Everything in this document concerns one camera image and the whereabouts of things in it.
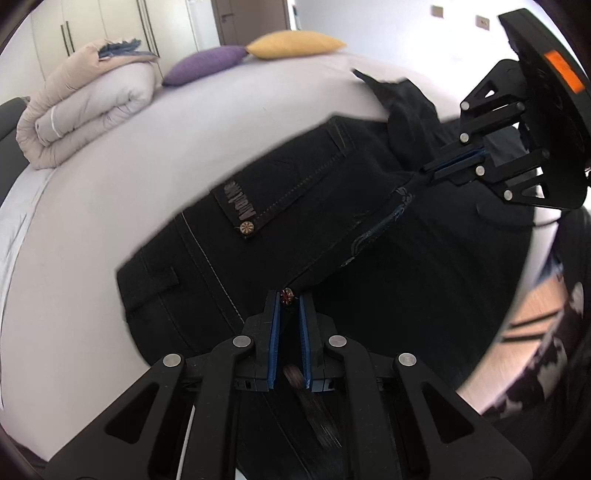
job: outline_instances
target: light switch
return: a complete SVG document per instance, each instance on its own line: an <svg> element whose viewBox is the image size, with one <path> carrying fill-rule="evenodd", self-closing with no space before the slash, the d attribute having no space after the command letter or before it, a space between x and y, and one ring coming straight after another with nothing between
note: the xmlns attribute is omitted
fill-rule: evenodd
<svg viewBox="0 0 591 480"><path fill-rule="evenodd" d="M476 26L479 28L484 28L485 30L491 29L491 21L486 17L481 17L480 15L476 16Z"/></svg>
<svg viewBox="0 0 591 480"><path fill-rule="evenodd" d="M443 7L437 5L431 5L431 15L434 17L443 18Z"/></svg>

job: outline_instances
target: purple pillow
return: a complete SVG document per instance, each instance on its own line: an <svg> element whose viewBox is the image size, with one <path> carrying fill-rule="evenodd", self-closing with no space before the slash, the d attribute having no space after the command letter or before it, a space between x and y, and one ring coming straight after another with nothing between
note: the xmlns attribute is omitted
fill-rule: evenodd
<svg viewBox="0 0 591 480"><path fill-rule="evenodd" d="M189 55L178 62L164 77L164 85L184 85L213 73L238 65L247 55L241 46L225 45Z"/></svg>

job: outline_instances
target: orange label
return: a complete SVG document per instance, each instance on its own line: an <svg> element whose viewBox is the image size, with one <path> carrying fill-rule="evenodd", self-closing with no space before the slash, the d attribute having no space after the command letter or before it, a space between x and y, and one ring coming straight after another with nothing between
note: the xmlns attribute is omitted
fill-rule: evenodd
<svg viewBox="0 0 591 480"><path fill-rule="evenodd" d="M574 93L580 93L585 90L585 85L583 85L581 79L577 77L577 74L573 72L573 69L570 68L570 65L560 53L556 50L552 50L545 53L544 57L546 57L558 73L560 73L561 77Z"/></svg>

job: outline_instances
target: white bed sheet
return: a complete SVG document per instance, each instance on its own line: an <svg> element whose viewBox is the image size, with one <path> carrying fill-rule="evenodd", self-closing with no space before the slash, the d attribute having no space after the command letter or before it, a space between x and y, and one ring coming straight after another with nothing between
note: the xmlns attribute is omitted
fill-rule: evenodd
<svg viewBox="0 0 591 480"><path fill-rule="evenodd" d="M53 169L35 170L29 165L17 177L0 205L0 332L18 252L35 214L37 203L53 173ZM3 407L0 381L0 408Z"/></svg>
<svg viewBox="0 0 591 480"><path fill-rule="evenodd" d="M15 440L50 458L146 371L115 271L174 213L333 113L386 119L353 67L408 77L441 118L459 114L425 77L363 57L250 60L160 92L55 172L21 247L0 336L0 421Z"/></svg>

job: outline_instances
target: white wardrobe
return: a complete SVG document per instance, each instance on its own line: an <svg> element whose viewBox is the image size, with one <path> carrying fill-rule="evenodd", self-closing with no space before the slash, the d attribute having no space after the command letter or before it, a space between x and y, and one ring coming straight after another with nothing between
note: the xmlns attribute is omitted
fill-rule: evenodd
<svg viewBox="0 0 591 480"><path fill-rule="evenodd" d="M162 75L197 51L186 0L44 0L31 19L45 78L78 48L100 38L141 40L140 50L160 56Z"/></svg>

